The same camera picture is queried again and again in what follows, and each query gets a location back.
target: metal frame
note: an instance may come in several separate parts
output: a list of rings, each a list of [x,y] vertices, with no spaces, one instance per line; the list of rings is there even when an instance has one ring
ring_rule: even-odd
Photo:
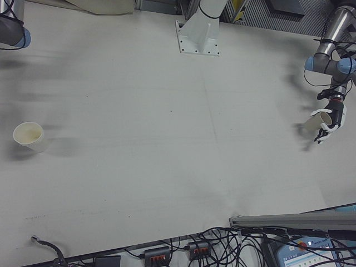
[[[243,216],[229,219],[231,226],[262,228],[314,229],[321,231],[356,231],[356,212],[312,212],[303,214]]]

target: metal bracket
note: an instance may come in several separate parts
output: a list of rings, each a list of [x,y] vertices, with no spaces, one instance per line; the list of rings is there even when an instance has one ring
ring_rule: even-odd
[[[181,53],[219,56],[219,17],[228,0],[201,0],[197,12],[185,23],[176,21]]]
[[[217,46],[216,39],[207,39],[205,46],[202,48],[199,47],[197,43],[189,40],[188,36],[181,34],[181,26],[179,21],[176,21],[176,32],[178,36],[178,44],[179,50],[181,53],[186,54],[199,54],[199,55],[207,55],[207,56],[219,56],[220,51]]]

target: robotic hand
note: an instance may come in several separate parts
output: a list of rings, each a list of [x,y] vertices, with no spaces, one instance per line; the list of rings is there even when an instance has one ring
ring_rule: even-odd
[[[344,126],[347,108],[342,102],[331,100],[325,108],[314,110],[310,115],[314,116],[320,112],[328,113],[332,118],[332,124],[329,126],[325,123],[320,124],[321,129],[314,140],[314,142],[318,142],[318,144],[322,144],[333,132]]]

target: black connector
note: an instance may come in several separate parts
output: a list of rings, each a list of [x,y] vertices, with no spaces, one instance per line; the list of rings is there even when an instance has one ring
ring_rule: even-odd
[[[207,241],[190,242],[184,249],[189,251],[189,260],[203,259],[211,255],[211,245]]]
[[[120,267],[120,256],[105,256],[94,259],[94,267]]]
[[[161,267],[169,265],[170,249],[168,246],[163,246],[157,249],[145,250],[144,255],[145,267]]]

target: metal mounting plate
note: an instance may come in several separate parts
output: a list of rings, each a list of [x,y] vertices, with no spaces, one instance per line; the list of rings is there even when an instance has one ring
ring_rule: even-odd
[[[220,56],[219,47],[216,39],[208,39],[203,51],[199,51],[198,45],[188,39],[188,36],[180,34],[181,24],[176,21],[176,32],[178,37],[179,50],[181,53],[206,55],[206,56]]]

